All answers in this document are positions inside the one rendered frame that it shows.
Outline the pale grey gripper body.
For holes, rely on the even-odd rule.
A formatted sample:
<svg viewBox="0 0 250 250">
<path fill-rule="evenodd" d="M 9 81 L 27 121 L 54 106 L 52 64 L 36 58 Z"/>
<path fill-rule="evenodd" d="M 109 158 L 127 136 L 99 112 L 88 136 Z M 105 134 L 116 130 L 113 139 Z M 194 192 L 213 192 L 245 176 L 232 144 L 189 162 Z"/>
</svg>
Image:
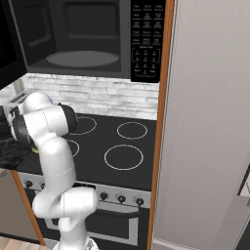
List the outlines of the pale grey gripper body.
<svg viewBox="0 0 250 250">
<path fill-rule="evenodd" d="M 28 96 L 28 93 L 19 93 L 14 98 L 3 104 L 4 113 L 8 115 L 12 109 L 16 109 L 19 114 L 23 114 L 23 102 Z"/>
</svg>

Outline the black hob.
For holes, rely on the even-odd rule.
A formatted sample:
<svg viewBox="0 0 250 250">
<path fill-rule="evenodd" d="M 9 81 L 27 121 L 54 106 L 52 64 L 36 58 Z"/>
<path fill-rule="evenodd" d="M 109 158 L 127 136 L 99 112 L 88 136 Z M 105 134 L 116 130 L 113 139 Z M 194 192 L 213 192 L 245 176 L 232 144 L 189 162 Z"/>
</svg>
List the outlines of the black hob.
<svg viewBox="0 0 250 250">
<path fill-rule="evenodd" d="M 76 179 L 121 188 L 151 190 L 156 122 L 80 113 L 66 135 Z"/>
</svg>

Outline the brown wooden side panel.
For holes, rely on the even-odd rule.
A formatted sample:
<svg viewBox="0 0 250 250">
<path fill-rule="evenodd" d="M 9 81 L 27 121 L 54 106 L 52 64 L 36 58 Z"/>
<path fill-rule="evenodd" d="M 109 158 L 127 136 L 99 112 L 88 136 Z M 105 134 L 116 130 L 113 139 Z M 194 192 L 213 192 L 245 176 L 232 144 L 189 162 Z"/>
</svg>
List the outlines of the brown wooden side panel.
<svg viewBox="0 0 250 250">
<path fill-rule="evenodd" d="M 168 68 L 169 68 L 171 41 L 172 41 L 172 26 L 173 26 L 176 0 L 166 0 L 165 3 L 166 3 L 166 6 L 165 6 L 165 17 L 164 17 L 164 32 L 163 32 L 163 42 L 162 42 L 160 83 L 159 83 L 159 92 L 158 92 L 158 108 L 157 108 L 155 141 L 154 141 L 154 158 L 153 158 L 153 167 L 152 167 L 150 209 L 149 209 L 149 219 L 148 219 L 146 250 L 151 250 L 151 243 L 152 243 L 154 211 L 155 211 L 155 203 L 156 203 L 157 184 L 158 184 L 159 161 L 160 161 L 160 155 L 161 155 L 160 150 L 161 150 L 161 143 L 162 143 L 164 111 L 165 111 L 165 104 L 166 104 Z"/>
</svg>

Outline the black microwave oven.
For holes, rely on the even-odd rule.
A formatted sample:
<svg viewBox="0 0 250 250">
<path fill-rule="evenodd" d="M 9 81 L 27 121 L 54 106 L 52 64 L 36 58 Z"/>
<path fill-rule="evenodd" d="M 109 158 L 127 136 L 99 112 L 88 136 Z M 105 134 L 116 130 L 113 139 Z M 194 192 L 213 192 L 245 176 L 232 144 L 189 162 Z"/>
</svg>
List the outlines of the black microwave oven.
<svg viewBox="0 0 250 250">
<path fill-rule="evenodd" d="M 166 0 L 10 0 L 28 72 L 129 79 L 160 78 Z M 95 67 L 47 61 L 69 51 L 101 51 L 119 59 Z"/>
</svg>

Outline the black microwave door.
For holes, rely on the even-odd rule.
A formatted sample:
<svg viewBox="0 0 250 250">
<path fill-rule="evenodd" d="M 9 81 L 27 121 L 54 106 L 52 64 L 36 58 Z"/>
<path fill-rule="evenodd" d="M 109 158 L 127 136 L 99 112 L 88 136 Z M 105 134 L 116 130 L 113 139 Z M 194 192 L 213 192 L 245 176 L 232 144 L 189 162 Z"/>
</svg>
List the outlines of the black microwave door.
<svg viewBox="0 0 250 250">
<path fill-rule="evenodd" d="M 26 74 L 8 0 L 0 0 L 0 90 Z"/>
</svg>

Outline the beige base cupboard door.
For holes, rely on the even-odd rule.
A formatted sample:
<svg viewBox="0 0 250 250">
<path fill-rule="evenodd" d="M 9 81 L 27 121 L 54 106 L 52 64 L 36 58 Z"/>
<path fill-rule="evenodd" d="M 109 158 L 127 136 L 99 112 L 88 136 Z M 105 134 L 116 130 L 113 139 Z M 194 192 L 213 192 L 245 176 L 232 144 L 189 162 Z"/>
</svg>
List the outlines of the beige base cupboard door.
<svg viewBox="0 0 250 250">
<path fill-rule="evenodd" d="M 0 234 L 37 241 L 10 170 L 0 168 Z"/>
</svg>

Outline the steel oven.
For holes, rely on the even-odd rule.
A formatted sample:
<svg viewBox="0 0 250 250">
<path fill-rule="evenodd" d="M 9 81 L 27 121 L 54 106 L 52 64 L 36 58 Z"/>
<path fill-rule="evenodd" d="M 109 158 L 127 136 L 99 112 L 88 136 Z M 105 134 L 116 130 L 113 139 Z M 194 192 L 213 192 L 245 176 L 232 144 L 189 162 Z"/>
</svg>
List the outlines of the steel oven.
<svg viewBox="0 0 250 250">
<path fill-rule="evenodd" d="M 44 187 L 41 175 L 19 172 L 21 184 L 30 201 Z M 146 250 L 150 192 L 82 182 L 74 187 L 94 188 L 100 202 L 97 211 L 86 219 L 89 235 L 101 250 Z M 37 219 L 46 246 L 60 240 L 59 219 Z"/>
</svg>

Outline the grey microwave turntable plate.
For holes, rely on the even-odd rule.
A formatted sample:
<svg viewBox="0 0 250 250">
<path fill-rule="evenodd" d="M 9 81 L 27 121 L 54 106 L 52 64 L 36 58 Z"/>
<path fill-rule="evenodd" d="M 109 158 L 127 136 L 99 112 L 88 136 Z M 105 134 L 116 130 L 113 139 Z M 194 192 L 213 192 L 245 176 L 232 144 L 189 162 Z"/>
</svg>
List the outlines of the grey microwave turntable plate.
<svg viewBox="0 0 250 250">
<path fill-rule="evenodd" d="M 47 58 L 49 63 L 67 67 L 95 67 L 115 63 L 118 56 L 101 51 L 69 51 L 53 54 Z"/>
</svg>

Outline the grey fridge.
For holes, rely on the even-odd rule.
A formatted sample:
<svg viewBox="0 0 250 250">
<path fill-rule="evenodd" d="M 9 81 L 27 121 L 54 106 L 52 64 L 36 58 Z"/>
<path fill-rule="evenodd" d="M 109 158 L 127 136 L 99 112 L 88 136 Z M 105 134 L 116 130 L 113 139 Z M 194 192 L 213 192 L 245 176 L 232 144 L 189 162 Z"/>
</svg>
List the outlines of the grey fridge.
<svg viewBox="0 0 250 250">
<path fill-rule="evenodd" d="M 152 250 L 234 250 L 250 220 L 250 0 L 177 0 Z"/>
</svg>

